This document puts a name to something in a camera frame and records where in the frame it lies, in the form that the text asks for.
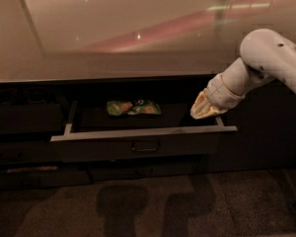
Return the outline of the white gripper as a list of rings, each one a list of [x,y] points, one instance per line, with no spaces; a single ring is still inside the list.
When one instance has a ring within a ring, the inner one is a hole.
[[[243,100],[244,96],[233,93],[225,85],[222,74],[219,73],[208,82],[205,92],[201,91],[198,94],[190,109],[190,115],[194,119],[207,119],[219,116],[226,113],[226,110],[234,109]]]

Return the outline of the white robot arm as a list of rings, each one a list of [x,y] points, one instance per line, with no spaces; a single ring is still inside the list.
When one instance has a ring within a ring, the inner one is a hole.
[[[272,30],[252,31],[240,44],[240,57],[198,94],[190,115],[206,119],[224,114],[274,79],[296,94],[296,44]]]

